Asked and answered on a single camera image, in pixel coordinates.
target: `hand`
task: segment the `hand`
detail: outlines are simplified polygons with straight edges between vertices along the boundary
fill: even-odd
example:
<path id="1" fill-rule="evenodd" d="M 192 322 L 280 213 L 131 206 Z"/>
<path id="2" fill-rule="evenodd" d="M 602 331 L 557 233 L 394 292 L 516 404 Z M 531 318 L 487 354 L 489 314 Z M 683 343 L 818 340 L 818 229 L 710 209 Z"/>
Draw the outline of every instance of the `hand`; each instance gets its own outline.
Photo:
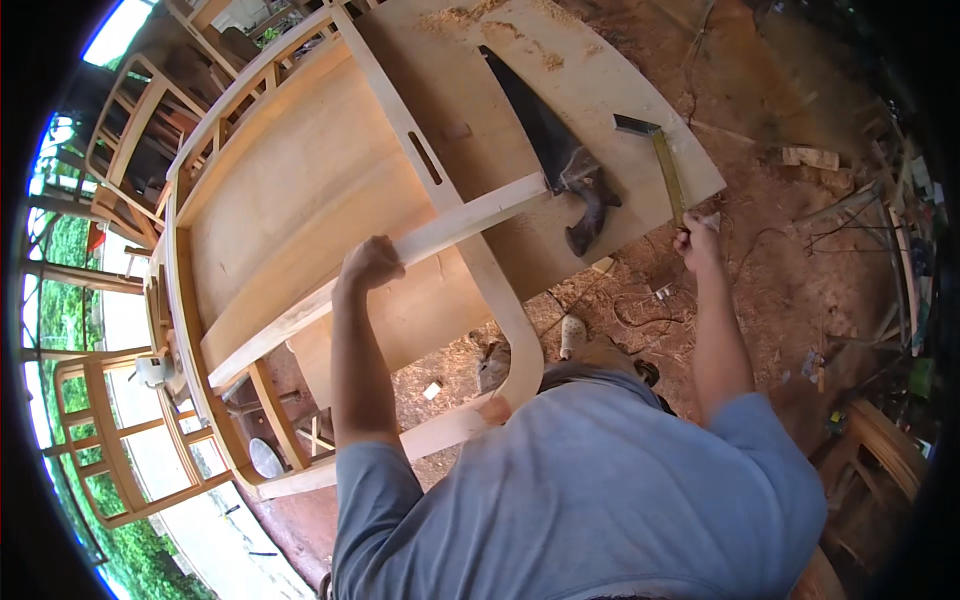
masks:
<path id="1" fill-rule="evenodd" d="M 684 213 L 684 225 L 690 230 L 678 231 L 673 247 L 684 258 L 686 268 L 691 273 L 704 269 L 721 268 L 723 258 L 720 255 L 720 235 L 704 223 L 704 218 Z"/>
<path id="2" fill-rule="evenodd" d="M 386 235 L 375 235 L 347 252 L 335 291 L 366 294 L 405 274 L 394 243 Z"/>

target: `white shoe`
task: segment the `white shoe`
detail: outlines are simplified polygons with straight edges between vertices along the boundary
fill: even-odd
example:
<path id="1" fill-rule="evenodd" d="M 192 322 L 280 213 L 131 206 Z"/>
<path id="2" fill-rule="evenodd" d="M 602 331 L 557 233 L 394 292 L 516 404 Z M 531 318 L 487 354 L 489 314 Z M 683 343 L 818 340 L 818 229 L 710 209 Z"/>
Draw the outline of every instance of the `white shoe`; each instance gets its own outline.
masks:
<path id="1" fill-rule="evenodd" d="M 560 357 L 568 360 L 587 342 L 587 326 L 573 315 L 564 315 L 560 333 Z"/>

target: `black saw blade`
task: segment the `black saw blade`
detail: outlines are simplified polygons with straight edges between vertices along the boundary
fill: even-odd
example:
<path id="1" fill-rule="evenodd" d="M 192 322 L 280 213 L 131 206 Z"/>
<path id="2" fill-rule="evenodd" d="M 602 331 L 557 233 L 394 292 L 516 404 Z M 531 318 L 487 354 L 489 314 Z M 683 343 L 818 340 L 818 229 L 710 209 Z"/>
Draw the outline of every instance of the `black saw blade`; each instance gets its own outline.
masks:
<path id="1" fill-rule="evenodd" d="M 561 173 L 573 152 L 583 144 L 573 136 L 540 96 L 493 50 L 487 46 L 480 46 L 479 50 L 527 133 L 550 189 L 555 195 L 566 191 L 566 186 L 561 181 Z"/>

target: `saw handle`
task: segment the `saw handle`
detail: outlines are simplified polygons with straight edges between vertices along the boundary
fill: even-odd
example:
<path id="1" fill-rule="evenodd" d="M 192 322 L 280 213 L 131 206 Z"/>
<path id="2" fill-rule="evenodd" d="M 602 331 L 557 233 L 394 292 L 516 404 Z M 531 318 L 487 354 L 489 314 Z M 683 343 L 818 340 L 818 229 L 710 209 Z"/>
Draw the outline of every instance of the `saw handle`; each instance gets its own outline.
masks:
<path id="1" fill-rule="evenodd" d="M 569 190 L 584 199 L 587 210 L 572 228 L 566 228 L 566 243 L 579 258 L 587 253 L 594 240 L 603 230 L 607 220 L 608 206 L 622 206 L 620 197 L 613 193 L 604 180 L 603 172 L 598 170 L 592 177 L 572 181 Z"/>

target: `carpenter square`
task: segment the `carpenter square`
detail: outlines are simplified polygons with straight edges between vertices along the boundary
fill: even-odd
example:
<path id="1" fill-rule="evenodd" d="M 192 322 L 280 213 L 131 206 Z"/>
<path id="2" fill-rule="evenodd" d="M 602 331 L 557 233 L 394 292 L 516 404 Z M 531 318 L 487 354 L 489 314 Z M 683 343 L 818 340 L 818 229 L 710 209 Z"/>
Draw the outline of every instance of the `carpenter square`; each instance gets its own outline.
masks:
<path id="1" fill-rule="evenodd" d="M 666 193 L 670 197 L 670 208 L 673 209 L 674 226 L 686 230 L 684 225 L 684 192 L 680 188 L 680 179 L 677 177 L 677 169 L 673 165 L 673 155 L 666 143 L 663 128 L 653 123 L 625 117 L 622 114 L 613 116 L 613 128 L 619 132 L 633 133 L 653 140 L 654 150 L 657 151 L 657 160 L 660 161 L 660 170 L 663 172 L 663 180 L 666 183 Z"/>
<path id="2" fill-rule="evenodd" d="M 583 256 L 603 230 L 607 207 L 621 206 L 622 202 L 607 186 L 597 159 L 540 96 L 490 48 L 480 46 L 480 55 L 514 108 L 553 195 L 573 192 L 587 203 L 580 221 L 566 228 L 566 243 L 574 254 Z"/>

